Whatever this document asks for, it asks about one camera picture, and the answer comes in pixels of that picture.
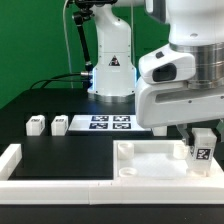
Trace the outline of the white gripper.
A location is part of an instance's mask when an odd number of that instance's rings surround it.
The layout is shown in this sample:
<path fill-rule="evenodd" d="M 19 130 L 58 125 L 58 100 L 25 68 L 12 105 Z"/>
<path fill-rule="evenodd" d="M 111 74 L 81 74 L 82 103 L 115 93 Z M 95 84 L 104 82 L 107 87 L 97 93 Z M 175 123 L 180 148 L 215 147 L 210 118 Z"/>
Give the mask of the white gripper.
<path fill-rule="evenodd" d="M 140 78 L 135 112 L 137 123 L 143 128 L 177 125 L 186 145 L 190 140 L 186 123 L 220 119 L 217 138 L 224 140 L 224 86 L 191 90 L 184 82 L 150 85 Z"/>

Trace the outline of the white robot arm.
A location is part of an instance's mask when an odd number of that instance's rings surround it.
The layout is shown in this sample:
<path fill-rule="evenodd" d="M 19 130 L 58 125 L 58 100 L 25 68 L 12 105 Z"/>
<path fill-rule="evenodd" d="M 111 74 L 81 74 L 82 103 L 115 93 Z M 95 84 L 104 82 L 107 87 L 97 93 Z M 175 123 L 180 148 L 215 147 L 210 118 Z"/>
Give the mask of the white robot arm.
<path fill-rule="evenodd" d="M 189 123 L 224 118 L 224 0 L 145 0 L 170 25 L 169 43 L 139 60 L 137 123 L 175 125 L 189 146 Z"/>

